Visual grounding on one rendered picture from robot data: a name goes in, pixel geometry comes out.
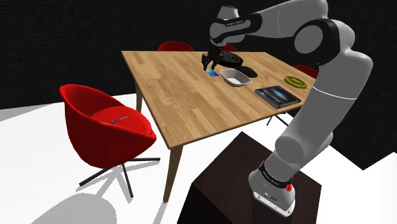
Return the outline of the dark blue book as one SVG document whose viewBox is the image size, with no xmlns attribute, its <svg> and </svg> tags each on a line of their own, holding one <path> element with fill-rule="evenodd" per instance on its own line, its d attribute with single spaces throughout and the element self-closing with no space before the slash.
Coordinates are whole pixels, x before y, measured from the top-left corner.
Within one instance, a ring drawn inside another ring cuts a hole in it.
<svg viewBox="0 0 397 224">
<path fill-rule="evenodd" d="M 254 91 L 263 100 L 268 102 L 273 108 L 280 109 L 290 105 L 301 102 L 299 98 L 280 87 L 279 85 L 273 87 L 258 88 Z"/>
</svg>

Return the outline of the black flat round lid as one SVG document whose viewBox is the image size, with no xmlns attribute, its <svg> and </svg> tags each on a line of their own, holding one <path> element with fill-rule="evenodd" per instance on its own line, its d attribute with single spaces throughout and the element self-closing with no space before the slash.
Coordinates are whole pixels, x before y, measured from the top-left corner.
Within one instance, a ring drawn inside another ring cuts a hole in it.
<svg viewBox="0 0 397 224">
<path fill-rule="evenodd" d="M 258 76 L 258 74 L 253 69 L 247 66 L 236 66 L 235 70 L 240 71 L 249 78 L 256 78 Z"/>
</svg>

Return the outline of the dark robot stand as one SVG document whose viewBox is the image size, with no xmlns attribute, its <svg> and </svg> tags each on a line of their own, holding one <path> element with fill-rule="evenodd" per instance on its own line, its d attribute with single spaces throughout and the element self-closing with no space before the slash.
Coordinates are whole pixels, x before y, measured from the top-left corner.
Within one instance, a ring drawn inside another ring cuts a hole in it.
<svg viewBox="0 0 397 224">
<path fill-rule="evenodd" d="M 287 218 L 253 198 L 249 173 L 270 154 L 241 132 L 193 181 L 177 224 L 318 224 L 321 185 L 302 172 L 293 180 L 296 204 Z"/>
</svg>

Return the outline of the white bowl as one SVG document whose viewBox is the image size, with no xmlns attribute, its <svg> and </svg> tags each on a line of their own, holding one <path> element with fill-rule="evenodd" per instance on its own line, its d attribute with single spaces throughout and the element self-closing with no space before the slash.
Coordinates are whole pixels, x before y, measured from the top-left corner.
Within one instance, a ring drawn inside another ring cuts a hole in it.
<svg viewBox="0 0 397 224">
<path fill-rule="evenodd" d="M 224 69 L 219 73 L 224 81 L 233 87 L 240 87 L 252 83 L 251 78 L 238 70 Z"/>
</svg>

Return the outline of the black round basket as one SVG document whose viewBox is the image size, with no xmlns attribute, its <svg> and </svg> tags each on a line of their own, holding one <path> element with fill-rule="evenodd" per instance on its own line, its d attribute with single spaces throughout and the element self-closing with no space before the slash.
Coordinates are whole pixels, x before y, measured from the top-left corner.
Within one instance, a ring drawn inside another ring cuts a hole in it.
<svg viewBox="0 0 397 224">
<path fill-rule="evenodd" d="M 241 66 L 242 63 L 243 59 L 240 56 L 228 51 L 222 51 L 218 61 L 219 65 L 229 68 Z"/>
</svg>

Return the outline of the wooden table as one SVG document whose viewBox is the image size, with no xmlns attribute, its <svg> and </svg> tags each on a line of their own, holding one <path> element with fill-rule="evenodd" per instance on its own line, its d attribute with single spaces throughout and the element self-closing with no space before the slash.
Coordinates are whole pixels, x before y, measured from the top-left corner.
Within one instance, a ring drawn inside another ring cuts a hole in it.
<svg viewBox="0 0 397 224">
<path fill-rule="evenodd" d="M 222 77 L 209 76 L 202 52 L 123 51 L 136 83 L 137 103 L 146 104 L 171 151 L 163 202 L 168 202 L 184 145 L 249 123 L 296 109 L 269 106 L 254 91 L 279 85 L 304 101 L 310 87 L 288 85 L 285 76 L 308 86 L 314 78 L 265 52 L 240 52 L 244 65 L 257 73 L 250 84 L 233 87 Z"/>
</svg>

